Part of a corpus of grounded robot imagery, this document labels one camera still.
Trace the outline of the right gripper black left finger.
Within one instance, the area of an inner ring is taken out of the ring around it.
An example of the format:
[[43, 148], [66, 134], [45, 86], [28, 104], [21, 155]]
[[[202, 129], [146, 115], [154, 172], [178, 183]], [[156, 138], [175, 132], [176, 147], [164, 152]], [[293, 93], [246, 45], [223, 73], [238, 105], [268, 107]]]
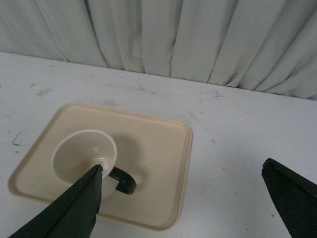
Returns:
[[89, 238], [101, 203], [102, 167], [93, 166], [12, 238]]

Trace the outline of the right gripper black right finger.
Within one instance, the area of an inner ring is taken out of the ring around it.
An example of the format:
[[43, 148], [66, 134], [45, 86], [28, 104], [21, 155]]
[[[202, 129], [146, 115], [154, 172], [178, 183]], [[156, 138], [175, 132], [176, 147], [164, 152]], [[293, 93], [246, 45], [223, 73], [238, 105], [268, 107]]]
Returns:
[[272, 158], [262, 177], [270, 197], [293, 238], [317, 236], [317, 185]]

